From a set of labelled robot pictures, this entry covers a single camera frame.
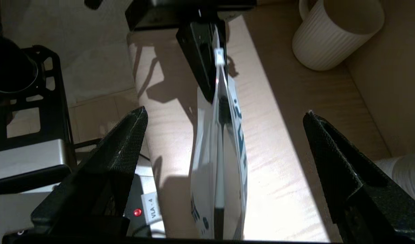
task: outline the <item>plastic bag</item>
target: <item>plastic bag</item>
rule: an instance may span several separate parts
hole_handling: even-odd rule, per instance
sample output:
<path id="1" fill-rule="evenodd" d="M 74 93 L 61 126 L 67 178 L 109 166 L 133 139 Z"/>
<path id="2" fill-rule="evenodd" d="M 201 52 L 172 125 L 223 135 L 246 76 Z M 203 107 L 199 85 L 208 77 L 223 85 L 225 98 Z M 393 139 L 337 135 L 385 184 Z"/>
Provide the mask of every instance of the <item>plastic bag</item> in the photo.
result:
<path id="1" fill-rule="evenodd" d="M 198 88 L 198 124 L 191 174 L 191 214 L 201 238 L 243 238 L 247 198 L 246 149 L 235 82 L 214 45 L 216 88 L 210 104 Z"/>

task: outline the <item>ribbed white mug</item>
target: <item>ribbed white mug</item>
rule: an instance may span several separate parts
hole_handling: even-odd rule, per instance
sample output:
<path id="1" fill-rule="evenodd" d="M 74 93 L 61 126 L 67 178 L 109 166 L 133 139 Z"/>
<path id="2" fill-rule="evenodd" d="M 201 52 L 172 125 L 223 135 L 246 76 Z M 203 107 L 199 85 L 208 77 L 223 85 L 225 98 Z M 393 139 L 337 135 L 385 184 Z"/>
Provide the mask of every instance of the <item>ribbed white mug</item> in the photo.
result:
<path id="1" fill-rule="evenodd" d="M 379 0 L 318 0 L 311 11 L 300 0 L 301 26 L 293 36 L 295 57 L 308 68 L 334 68 L 384 25 Z"/>

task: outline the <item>red led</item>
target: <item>red led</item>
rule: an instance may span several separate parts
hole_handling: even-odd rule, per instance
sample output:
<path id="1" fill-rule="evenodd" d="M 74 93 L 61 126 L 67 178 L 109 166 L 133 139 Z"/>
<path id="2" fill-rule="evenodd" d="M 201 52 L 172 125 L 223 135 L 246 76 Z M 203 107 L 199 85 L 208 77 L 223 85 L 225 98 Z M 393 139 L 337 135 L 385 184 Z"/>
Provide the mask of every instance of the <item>red led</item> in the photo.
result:
<path id="1" fill-rule="evenodd" d="M 136 210 L 134 210 L 134 216 L 138 217 L 141 215 L 141 209 L 137 208 Z"/>

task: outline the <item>wooden table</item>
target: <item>wooden table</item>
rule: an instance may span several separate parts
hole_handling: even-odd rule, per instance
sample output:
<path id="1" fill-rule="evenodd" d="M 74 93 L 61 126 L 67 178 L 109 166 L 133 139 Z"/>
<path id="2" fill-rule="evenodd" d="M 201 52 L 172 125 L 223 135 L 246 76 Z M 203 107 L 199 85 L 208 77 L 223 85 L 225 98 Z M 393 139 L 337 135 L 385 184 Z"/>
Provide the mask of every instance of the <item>wooden table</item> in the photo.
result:
<path id="1" fill-rule="evenodd" d="M 248 157 L 248 240 L 341 241 L 331 223 L 302 118 L 330 121 L 371 159 L 390 156 L 347 69 L 315 72 L 293 56 L 301 23 L 294 3 L 260 6 L 228 24 L 227 53 L 243 115 Z M 197 82 L 176 29 L 128 36 L 138 100 L 167 236 L 196 238 L 189 171 Z"/>

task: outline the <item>white plastic clip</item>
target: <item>white plastic clip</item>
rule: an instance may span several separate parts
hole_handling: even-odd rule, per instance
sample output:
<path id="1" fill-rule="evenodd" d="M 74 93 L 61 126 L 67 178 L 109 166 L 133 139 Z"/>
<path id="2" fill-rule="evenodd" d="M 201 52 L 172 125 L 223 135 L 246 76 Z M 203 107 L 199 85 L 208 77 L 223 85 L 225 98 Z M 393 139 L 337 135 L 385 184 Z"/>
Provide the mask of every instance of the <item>white plastic clip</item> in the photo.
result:
<path id="1" fill-rule="evenodd" d="M 224 61 L 224 49 L 223 48 L 215 48 L 215 65 L 226 65 Z"/>

